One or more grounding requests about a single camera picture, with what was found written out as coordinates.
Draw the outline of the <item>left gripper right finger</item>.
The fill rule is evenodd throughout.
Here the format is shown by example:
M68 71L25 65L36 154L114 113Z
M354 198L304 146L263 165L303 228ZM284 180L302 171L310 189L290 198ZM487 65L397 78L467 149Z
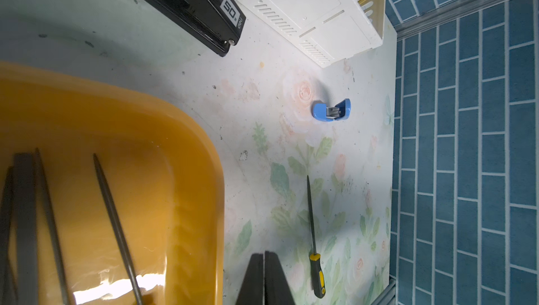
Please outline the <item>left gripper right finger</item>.
M276 253L265 251L265 304L295 305L282 264Z

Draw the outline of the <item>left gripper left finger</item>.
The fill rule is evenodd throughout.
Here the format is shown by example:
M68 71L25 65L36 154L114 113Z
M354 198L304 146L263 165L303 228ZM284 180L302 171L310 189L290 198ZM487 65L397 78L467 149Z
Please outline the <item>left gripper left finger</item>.
M264 302L264 256L252 254L238 293L236 305L263 305Z

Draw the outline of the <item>needle file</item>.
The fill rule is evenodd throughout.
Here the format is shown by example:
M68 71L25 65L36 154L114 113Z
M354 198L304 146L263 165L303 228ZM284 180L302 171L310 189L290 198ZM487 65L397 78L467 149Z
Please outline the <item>needle file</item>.
M95 166L95 172L96 177L98 179L98 184L101 190L102 198L105 203L106 210L109 215L109 220L111 222L111 226L117 241L117 245L119 248L120 255L122 257L122 261L124 263L124 267L126 269L126 272L128 274L129 280L132 285L133 294L136 299L136 304L143 305L143 294L140 291L140 287L136 278L136 271L133 264L133 260L131 258L131 254L129 251L129 246L127 245L127 241L122 229L122 224L119 219L119 215L115 206L114 199L112 197L112 193L110 191L108 181L105 177L105 172L101 166L101 162L99 161L98 155L95 153L93 155L93 162Z
M13 209L13 168L6 173L1 197L1 304L17 304L17 292L8 258Z
M326 295L326 284L324 280L324 273L321 269L321 255L317 252L316 243L316 231L314 226L314 212L312 206L312 192L310 186L310 178L307 176L307 203L309 210L309 223L312 238L312 252L310 254L310 266L311 266L311 281L314 295L322 299Z
M14 155L13 169L19 304L39 303L34 159Z
M60 247L60 239L58 236L58 230L56 226L56 219L53 212L53 205L51 201L49 186L46 178L46 173L43 165L43 160L39 149L35 149L36 156L36 168L38 172L38 178L40 181L40 187L42 188L43 207L46 215L46 221L49 228L49 235L51 238L51 245L53 249L53 256L56 265L56 272L59 281L60 293L62 297L62 304L71 304L71 296L67 287L67 276L65 274L65 266L63 262L63 255Z

